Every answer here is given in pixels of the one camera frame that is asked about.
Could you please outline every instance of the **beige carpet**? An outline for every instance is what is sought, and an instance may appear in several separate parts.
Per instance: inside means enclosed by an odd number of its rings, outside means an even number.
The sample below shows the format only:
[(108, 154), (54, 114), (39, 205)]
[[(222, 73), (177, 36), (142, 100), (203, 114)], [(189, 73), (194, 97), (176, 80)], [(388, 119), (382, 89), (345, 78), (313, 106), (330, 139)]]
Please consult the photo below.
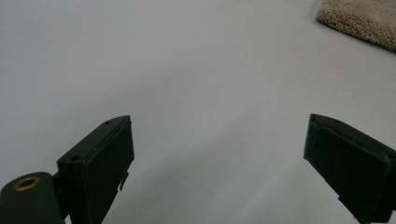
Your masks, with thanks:
[(317, 19), (396, 52), (396, 0), (324, 0)]

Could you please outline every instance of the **white surface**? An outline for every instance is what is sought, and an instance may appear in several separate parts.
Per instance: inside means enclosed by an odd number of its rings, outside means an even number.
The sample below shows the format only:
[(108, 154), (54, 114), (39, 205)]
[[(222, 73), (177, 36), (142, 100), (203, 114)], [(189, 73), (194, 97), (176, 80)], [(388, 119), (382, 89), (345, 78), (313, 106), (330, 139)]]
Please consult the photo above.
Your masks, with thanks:
[(315, 22), (320, 4), (2, 1), (0, 187), (129, 114), (105, 223), (357, 223), (303, 160), (308, 117), (395, 148), (396, 55)]

